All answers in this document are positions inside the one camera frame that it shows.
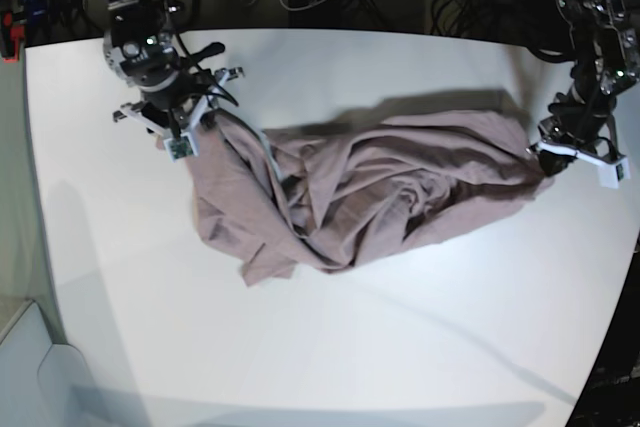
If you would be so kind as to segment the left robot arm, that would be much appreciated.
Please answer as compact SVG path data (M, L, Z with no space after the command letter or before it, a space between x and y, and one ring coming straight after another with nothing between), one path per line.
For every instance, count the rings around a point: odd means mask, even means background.
M556 7L569 26L573 83L549 104L530 151L549 177L583 161L602 186L617 188L631 168L614 111L618 96L639 83L639 36L625 0L556 0Z

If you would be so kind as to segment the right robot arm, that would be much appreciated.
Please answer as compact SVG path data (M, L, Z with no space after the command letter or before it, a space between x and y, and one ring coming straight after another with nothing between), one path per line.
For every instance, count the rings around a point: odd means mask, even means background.
M105 0L109 27L103 53L117 77L141 92L145 103L161 112L175 113L186 103L222 98L235 101L214 74L200 62L224 52L214 42L194 54L184 44L184 28L175 16L174 0Z

